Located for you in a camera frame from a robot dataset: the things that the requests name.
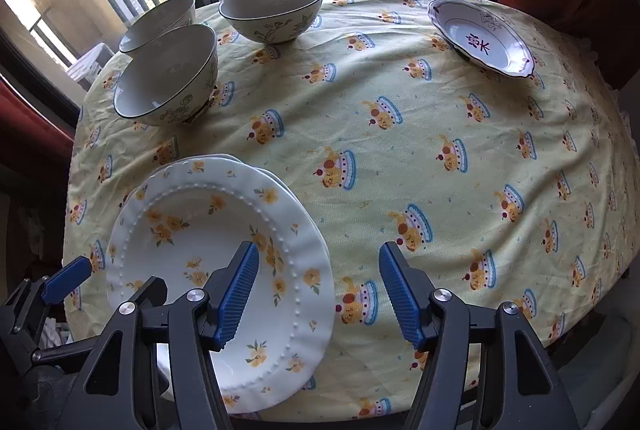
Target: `floral plate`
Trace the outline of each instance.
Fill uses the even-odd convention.
[[[260,267],[236,336],[211,353],[229,413],[256,412],[297,392],[324,355],[334,324],[326,244],[292,193],[229,158],[191,158],[151,175],[131,194],[113,232],[108,299],[116,309],[150,275],[169,302],[225,266],[243,240]],[[169,367],[166,346],[158,363]]]
[[[533,56],[498,16],[464,0],[432,0],[429,18],[465,59],[511,77],[529,77]]]

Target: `table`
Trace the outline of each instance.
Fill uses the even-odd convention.
[[[238,36],[217,5],[199,9],[218,35],[222,92],[191,125],[119,118],[113,87],[129,58],[116,54],[85,98],[71,163],[64,262],[83,254],[94,264],[65,302],[74,337],[111,316],[104,266],[123,201],[158,166],[209,153],[281,177],[331,253],[336,315],[324,360],[304,390],[256,417],[409,408],[428,357],[402,339],[382,284],[387,240],[468,303],[515,301],[545,344],[580,320],[638,243],[638,156],[617,105],[574,38],[471,0],[534,55],[532,77],[499,76],[450,50],[429,1],[324,0],[307,32],[270,46]],[[267,135],[273,117],[281,123]],[[338,158],[348,159],[345,179],[327,171]],[[474,346],[468,388],[478,370]]]

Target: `bowl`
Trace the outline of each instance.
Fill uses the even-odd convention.
[[[216,83],[217,45],[216,33],[200,24],[179,27],[146,44],[118,80],[116,113],[153,126],[188,119]]]
[[[195,19],[196,0],[167,0],[146,12],[132,25],[120,41],[120,51],[134,58],[141,48],[161,34],[191,25]]]
[[[222,0],[220,14],[254,42],[279,44],[305,32],[322,0]]]

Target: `tablecloth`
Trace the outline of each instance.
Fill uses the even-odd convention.
[[[545,345],[580,320],[638,243],[638,159],[615,99],[580,42],[484,0],[471,1],[516,29],[536,69],[513,79],[466,63],[430,23],[429,1],[324,0],[307,32],[270,46],[239,36],[217,5],[198,10],[218,35],[220,72],[191,125],[118,117],[129,58],[114,56],[84,100],[71,163],[64,262],[94,264],[65,302],[74,337],[111,316],[104,267],[124,200],[160,165],[209,153],[281,177],[331,254],[324,360],[304,390],[256,417],[409,408],[428,357],[402,339],[380,278],[388,240],[465,302],[515,301]],[[472,346],[468,388],[478,370]]]

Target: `plate rim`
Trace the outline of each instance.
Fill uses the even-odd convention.
[[[458,42],[456,42],[454,39],[452,39],[449,36],[449,34],[440,26],[438,20],[434,20],[433,8],[435,7],[435,3],[436,2],[439,2],[439,3],[450,2],[450,3],[457,3],[457,4],[460,4],[460,5],[465,5],[467,7],[471,7],[472,9],[475,9],[475,10],[477,10],[479,12],[486,12],[486,13],[490,14],[491,16],[494,16],[497,20],[500,20],[500,23],[505,27],[505,29],[507,29],[509,32],[511,32],[511,34],[513,34],[513,36],[518,38],[522,42],[522,45],[524,45],[525,48],[527,49],[527,52],[529,53],[529,59],[531,60],[531,70],[527,74],[523,74],[523,73],[519,73],[519,74],[513,74],[512,73],[512,74],[509,74],[509,73],[507,73],[507,72],[505,72],[503,70],[500,70],[499,68],[497,68],[495,66],[491,66],[490,64],[485,63],[484,61],[482,61],[481,58],[478,58],[473,52],[470,52],[470,51],[466,50],[466,48],[463,47],[463,45],[460,45]],[[446,38],[447,42],[450,42],[451,44],[454,45],[454,47],[459,48],[466,55],[468,55],[469,57],[473,58],[474,60],[479,61],[479,63],[484,65],[489,70],[493,70],[495,72],[498,72],[499,74],[502,74],[503,76],[517,77],[517,78],[520,78],[520,79],[526,79],[527,77],[531,76],[531,74],[533,74],[533,71],[535,70],[535,67],[536,67],[536,62],[533,59],[533,55],[531,54],[531,49],[529,48],[529,45],[527,45],[527,42],[525,42],[522,39],[522,37],[516,31],[514,31],[514,29],[507,22],[505,22],[503,19],[501,19],[500,16],[495,15],[495,13],[492,13],[491,11],[489,11],[487,9],[484,9],[484,7],[480,7],[479,5],[473,4],[471,2],[467,2],[466,0],[431,0],[429,2],[429,6],[427,8],[427,14],[429,16],[429,19],[431,20],[431,23],[434,25],[434,27],[436,29],[438,29],[438,31],[440,31],[441,34],[444,35],[444,37]]]
[[[162,196],[165,196],[168,188],[174,188],[174,190],[178,191],[178,193],[181,189],[193,189],[193,174],[187,175],[186,171],[190,168],[191,163],[195,160],[202,160],[205,161],[205,163],[207,161],[211,161],[212,164],[212,166],[209,165],[209,172],[207,172],[206,174],[198,174],[198,177],[196,177],[200,178],[199,183],[202,185],[217,184],[219,187],[226,188],[227,192],[235,187],[236,192],[238,192],[238,190],[244,190],[242,191],[242,194],[245,197],[249,197],[249,194],[247,193],[248,188],[253,188],[253,185],[257,181],[261,181],[265,185],[276,187],[278,191],[281,192],[280,197],[277,201],[280,204],[278,205],[276,203],[273,204],[273,206],[278,206],[280,208],[280,211],[282,209],[290,211],[290,209],[294,207],[295,212],[293,212],[293,215],[298,213],[301,217],[304,218],[304,220],[301,219],[302,221],[300,222],[300,226],[301,228],[305,227],[306,223],[308,233],[306,233],[304,238],[298,239],[296,244],[298,248],[300,248],[301,244],[302,246],[304,246],[308,244],[308,240],[315,238],[316,247],[313,251],[309,251],[308,254],[315,254],[318,255],[318,257],[312,257],[312,260],[309,260],[308,257],[304,260],[299,259],[301,261],[299,263],[298,259],[294,258],[293,260],[291,260],[292,255],[289,255],[289,263],[293,264],[293,266],[290,267],[289,279],[293,282],[292,286],[296,286],[296,303],[291,306],[291,312],[293,314],[298,311],[298,314],[291,317],[291,323],[292,332],[296,331],[297,334],[296,336],[290,336],[288,340],[284,341],[282,348],[283,354],[277,357],[276,361],[274,362],[274,364],[276,364],[276,368],[273,371],[269,370],[266,374],[260,374],[260,377],[258,377],[256,380],[252,380],[252,382],[249,382],[248,384],[247,382],[244,382],[241,383],[240,386],[233,386],[232,388],[221,388],[223,395],[242,395],[243,392],[246,394],[244,396],[245,399],[242,402],[238,402],[238,405],[236,405],[235,408],[233,406],[226,407],[229,413],[257,412],[259,410],[264,410],[271,406],[274,406],[288,399],[290,396],[293,396],[297,391],[300,390],[300,388],[302,388],[302,386],[304,386],[304,384],[306,384],[306,382],[315,372],[318,365],[322,362],[322,359],[324,358],[324,355],[326,353],[326,349],[332,339],[335,321],[335,286],[333,270],[331,266],[330,253],[326,246],[326,241],[324,241],[320,230],[309,215],[308,211],[304,208],[302,203],[297,200],[292,191],[288,190],[288,188],[284,188],[276,180],[272,179],[268,174],[263,173],[258,168],[252,167],[251,165],[239,161],[236,158],[221,158],[220,156],[220,154],[216,154],[213,156],[205,155],[184,158],[165,165],[152,174],[148,175],[145,180],[130,193],[129,200],[123,205],[122,210],[113,225],[108,247],[110,248],[113,243],[118,243],[119,245],[123,245],[123,242],[128,243],[130,234],[132,233],[132,229],[141,221],[144,216],[144,212],[148,210],[149,207],[153,207],[152,205],[155,204],[158,199],[160,199]],[[165,182],[163,182],[164,179],[162,178],[162,174],[164,172],[167,172],[169,169],[174,168],[183,168],[182,173],[184,173],[184,176],[181,176],[180,172],[177,172],[177,181],[173,180],[169,182],[169,179],[167,179],[167,181],[165,181],[165,184]],[[222,168],[224,169],[224,172],[226,172],[228,169],[233,169],[235,170],[235,172],[239,172],[238,176],[240,176],[240,173],[245,173],[245,176],[247,178],[238,179],[238,181],[234,183],[225,181],[221,182],[221,179],[223,178]],[[134,198],[137,190],[139,190],[141,187],[148,186],[152,181],[156,181],[157,179],[160,179],[158,181],[159,187],[157,187],[158,185],[150,187],[149,191],[151,191],[152,193],[146,192],[142,200]],[[266,213],[265,210],[269,206],[269,204],[260,203],[260,209],[262,210],[262,212]],[[277,213],[270,213],[268,214],[268,217],[269,220],[265,219],[264,216],[263,219],[267,222],[268,225],[270,225],[270,227],[272,225],[276,227],[278,225],[281,225],[282,219],[277,216]],[[284,232],[285,236],[288,236],[285,231],[286,229],[288,229],[288,226],[283,225],[282,230],[279,230],[279,232]],[[289,242],[291,243],[294,240],[293,235],[289,236],[288,239],[283,239],[283,241],[286,240],[289,240]],[[120,284],[120,270],[124,265],[124,261],[126,259],[126,246],[123,245],[123,247],[125,248],[124,252],[123,250],[121,250],[121,248],[116,247],[117,251],[115,252],[113,263],[111,263],[111,259],[107,259],[109,260],[109,263],[107,265],[106,277],[108,297],[111,296],[113,298],[114,295],[120,294],[122,288]],[[306,288],[306,285],[303,282],[303,274],[305,270],[302,269],[306,269],[306,267],[319,267],[322,270],[321,274],[323,291],[322,294],[318,295],[317,299],[315,298],[316,295],[313,295],[310,297],[312,299],[311,301],[304,302],[300,301],[300,299],[305,295],[306,292],[304,290],[304,288]],[[306,328],[306,322],[308,321],[307,318],[309,320],[312,318],[314,320],[316,318],[320,320],[317,327],[319,331],[316,331],[315,328],[312,329],[313,336],[311,336],[311,334],[303,333],[304,329]],[[300,358],[303,359],[305,367],[300,370],[299,374],[286,372],[287,376],[282,376],[282,374],[285,374],[283,369],[286,368],[287,360],[292,358],[294,354],[299,355]],[[268,396],[264,396],[264,394],[256,394],[256,392],[260,392],[260,388],[263,386],[271,387]]]

